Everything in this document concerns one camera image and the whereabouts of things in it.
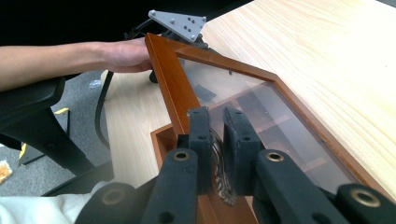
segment wooden frame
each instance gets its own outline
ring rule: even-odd
[[[171,143],[172,139],[176,141],[176,136],[178,134],[186,134],[189,132],[189,119],[187,117],[188,109],[200,106],[194,90],[179,63],[179,58],[182,58],[273,82],[276,88],[289,100],[293,108],[298,111],[304,121],[309,124],[309,126],[329,146],[332,153],[344,163],[347,169],[356,176],[362,184],[368,185],[389,196],[368,174],[368,172],[335,139],[335,137],[324,128],[318,119],[315,118],[315,116],[276,74],[245,63],[240,63],[208,50],[198,49],[157,35],[148,34],[146,43],[153,63],[153,68],[163,94],[163,99],[172,122],[172,125],[155,131],[151,135],[160,166],[162,163],[160,157],[164,155],[166,150],[170,150],[172,148],[166,149],[165,147],[159,147],[159,145],[175,146],[176,143],[173,145]],[[200,223],[255,222],[251,211],[247,209],[248,203],[243,199],[238,199],[238,202],[243,201],[239,203],[238,207],[230,208],[216,201],[216,198],[218,197],[215,195],[208,195],[207,197],[200,196],[200,213],[198,216],[198,221]]]

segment black clamp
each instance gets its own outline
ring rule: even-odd
[[[180,135],[155,178],[138,189],[113,183],[98,190],[76,223],[195,223],[197,197],[253,196],[259,223],[396,223],[396,205],[361,184],[336,195],[315,186],[286,153],[265,149],[246,115],[224,109],[223,142],[210,128],[206,107],[189,111],[190,134]]]

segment light wood tabletop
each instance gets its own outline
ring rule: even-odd
[[[395,24],[396,8],[375,0],[256,0],[202,34],[277,74],[396,199]],[[105,110],[116,179],[139,187],[158,174],[150,133],[170,123],[159,87],[149,72],[115,74]]]

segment gray carpet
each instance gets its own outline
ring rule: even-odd
[[[101,91],[100,76],[103,71],[81,74],[66,81],[61,101],[52,107],[53,111],[68,107],[71,112],[70,138],[95,165],[110,161],[110,152],[98,138],[94,116]],[[106,114],[102,111],[101,127],[105,136]],[[39,196],[74,177],[48,157],[42,157],[19,166],[18,150],[0,147],[0,161],[6,160],[13,174],[0,184],[0,196]]]

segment chair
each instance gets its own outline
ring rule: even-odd
[[[65,78],[56,77],[0,92],[0,143],[21,149],[21,142],[47,155],[74,175],[94,166],[69,138],[51,110],[64,92]]]

